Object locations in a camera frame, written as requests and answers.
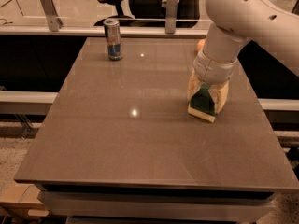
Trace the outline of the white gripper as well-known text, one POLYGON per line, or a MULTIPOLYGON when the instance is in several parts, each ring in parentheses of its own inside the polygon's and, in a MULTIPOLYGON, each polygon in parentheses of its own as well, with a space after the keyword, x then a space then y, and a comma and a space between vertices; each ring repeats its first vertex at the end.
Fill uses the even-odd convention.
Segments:
POLYGON ((208 92, 214 102, 215 113, 224 108, 228 97, 229 82, 238 59, 221 63, 209 59, 200 49, 193 61, 189 78, 187 98, 191 108, 204 108, 206 105, 206 84, 212 85, 208 92))

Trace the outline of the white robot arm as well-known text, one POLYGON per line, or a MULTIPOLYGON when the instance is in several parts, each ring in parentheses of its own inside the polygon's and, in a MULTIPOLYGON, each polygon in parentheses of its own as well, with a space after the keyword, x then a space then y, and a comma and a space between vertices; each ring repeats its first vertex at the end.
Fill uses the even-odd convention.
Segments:
POLYGON ((298 72, 298 16, 270 0, 206 0, 206 13, 212 23, 193 62, 189 114, 213 121, 221 112, 238 54, 250 41, 298 72))

